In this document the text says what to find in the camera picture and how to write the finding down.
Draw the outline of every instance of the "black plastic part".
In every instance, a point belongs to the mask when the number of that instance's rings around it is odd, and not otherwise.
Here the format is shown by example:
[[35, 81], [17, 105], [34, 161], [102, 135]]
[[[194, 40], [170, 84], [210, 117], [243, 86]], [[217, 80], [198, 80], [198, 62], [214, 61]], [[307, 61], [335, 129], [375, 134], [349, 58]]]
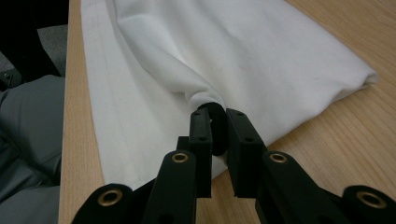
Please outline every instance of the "black plastic part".
[[230, 148], [228, 168], [233, 192], [240, 198], [256, 198], [260, 179], [264, 142], [251, 124], [248, 116], [227, 109]]
[[220, 156], [228, 149], [227, 116], [224, 108], [217, 103], [207, 103], [198, 107], [198, 110], [207, 108], [210, 117], [214, 156]]
[[354, 223], [396, 223], [396, 202], [376, 189], [348, 187], [344, 190], [342, 204]]
[[[99, 204], [99, 198], [104, 201], [114, 200], [114, 190], [121, 192], [119, 201], [112, 205], [103, 206]], [[132, 190], [124, 185], [109, 184], [97, 189], [88, 200], [81, 206], [76, 214], [74, 224], [108, 224], [108, 223], [128, 223], [131, 218], [130, 204], [132, 203]]]
[[189, 150], [190, 138], [188, 136], [179, 136], [177, 139], [176, 150]]
[[285, 223], [272, 195], [262, 181], [259, 185], [259, 195], [256, 199], [255, 208], [261, 224]]
[[262, 160], [263, 183], [285, 223], [350, 223], [293, 157], [268, 151]]
[[210, 117], [208, 109], [196, 110], [191, 114], [189, 151], [195, 155], [197, 160], [196, 180], [197, 197], [210, 198], [212, 184], [212, 132], [210, 128]]
[[195, 165], [189, 151], [164, 157], [142, 223], [195, 223]]

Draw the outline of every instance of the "white towel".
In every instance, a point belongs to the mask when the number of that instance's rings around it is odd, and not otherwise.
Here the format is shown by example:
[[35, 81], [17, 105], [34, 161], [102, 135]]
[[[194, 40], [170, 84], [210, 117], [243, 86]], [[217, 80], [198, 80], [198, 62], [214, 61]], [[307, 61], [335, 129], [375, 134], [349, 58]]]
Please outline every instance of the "white towel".
[[[136, 189], [217, 102], [269, 145], [375, 71], [281, 0], [83, 0], [92, 114], [106, 183]], [[225, 169], [213, 160], [213, 176]]]

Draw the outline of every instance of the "wooden surface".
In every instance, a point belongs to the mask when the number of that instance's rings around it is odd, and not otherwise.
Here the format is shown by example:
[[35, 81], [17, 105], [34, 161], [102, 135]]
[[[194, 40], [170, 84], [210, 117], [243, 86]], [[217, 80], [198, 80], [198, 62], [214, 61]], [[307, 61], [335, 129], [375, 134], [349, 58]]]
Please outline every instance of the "wooden surface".
[[[396, 200], [396, 3], [393, 0], [289, 1], [379, 74], [374, 86], [331, 105], [269, 146], [293, 156], [323, 188], [341, 195], [367, 185]], [[82, 45], [79, 0], [70, 1], [60, 223], [70, 223], [103, 185]], [[200, 199], [197, 223], [259, 223], [253, 200], [233, 198], [228, 173]]]

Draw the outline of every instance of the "gray clothing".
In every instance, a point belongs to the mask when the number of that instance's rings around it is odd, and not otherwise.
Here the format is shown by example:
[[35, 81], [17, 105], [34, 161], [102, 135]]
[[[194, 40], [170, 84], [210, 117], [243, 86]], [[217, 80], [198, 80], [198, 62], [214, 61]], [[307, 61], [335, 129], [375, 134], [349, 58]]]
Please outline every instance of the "gray clothing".
[[0, 93], [0, 223], [57, 223], [64, 78]]

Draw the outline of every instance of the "screw hole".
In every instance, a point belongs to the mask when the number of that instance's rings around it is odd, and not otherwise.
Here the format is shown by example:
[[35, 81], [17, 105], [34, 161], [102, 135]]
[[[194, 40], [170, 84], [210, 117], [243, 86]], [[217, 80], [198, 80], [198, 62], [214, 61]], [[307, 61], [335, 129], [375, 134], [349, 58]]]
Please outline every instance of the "screw hole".
[[288, 161], [288, 158], [286, 158], [284, 155], [279, 154], [279, 153], [271, 154], [270, 159], [272, 161], [278, 162], [278, 163], [284, 163], [284, 162]]
[[189, 156], [184, 153], [177, 153], [172, 156], [172, 161], [174, 162], [185, 162], [189, 159]]
[[361, 200], [362, 203], [370, 207], [378, 208], [378, 209], [387, 207], [387, 203], [382, 198], [378, 197], [377, 195], [371, 192], [359, 191], [356, 193], [356, 196], [359, 198], [359, 200]]
[[122, 198], [122, 191], [119, 189], [110, 189], [102, 193], [98, 198], [98, 203], [103, 207], [116, 204]]

